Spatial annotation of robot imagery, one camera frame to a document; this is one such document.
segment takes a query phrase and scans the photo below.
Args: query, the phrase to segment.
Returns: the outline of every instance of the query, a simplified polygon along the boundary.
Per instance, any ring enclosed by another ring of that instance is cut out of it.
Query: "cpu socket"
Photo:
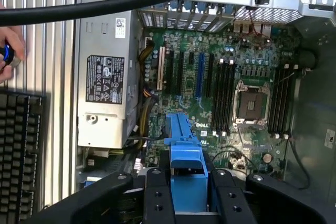
[[[241,124],[264,127],[267,123],[270,90],[268,83],[263,86],[245,85],[239,81],[233,103],[233,125]]]

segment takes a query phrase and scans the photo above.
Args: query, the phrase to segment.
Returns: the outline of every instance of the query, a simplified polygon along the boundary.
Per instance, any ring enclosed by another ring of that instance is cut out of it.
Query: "hand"
[[[0,27],[0,47],[5,46],[7,41],[15,51],[15,57],[25,59],[25,40],[22,35],[22,28],[19,26]],[[0,83],[12,77],[12,67],[6,66],[4,56],[0,54]]]

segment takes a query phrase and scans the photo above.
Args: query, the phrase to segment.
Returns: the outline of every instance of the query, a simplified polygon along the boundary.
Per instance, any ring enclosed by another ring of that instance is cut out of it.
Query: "warning label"
[[[122,57],[91,55],[87,59],[86,101],[122,104]]]

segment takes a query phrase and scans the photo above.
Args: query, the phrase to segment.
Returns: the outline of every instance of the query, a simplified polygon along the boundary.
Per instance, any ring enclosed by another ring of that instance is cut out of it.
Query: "motherboard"
[[[150,113],[149,137],[161,134],[165,115],[188,114],[202,148],[216,167],[246,173],[283,169],[290,128],[291,97],[300,35],[293,27],[246,24],[221,33],[150,29],[155,42],[144,81],[157,98]],[[226,151],[230,146],[239,150]],[[156,166],[163,140],[148,141],[146,164]]]

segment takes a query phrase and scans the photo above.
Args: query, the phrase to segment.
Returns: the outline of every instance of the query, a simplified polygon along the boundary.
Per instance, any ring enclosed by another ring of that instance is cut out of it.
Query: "white pci slot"
[[[159,68],[157,69],[157,75],[158,75],[158,85],[156,87],[157,90],[162,90],[163,86],[163,67],[164,67],[165,54],[166,54],[165,47],[160,47]]]

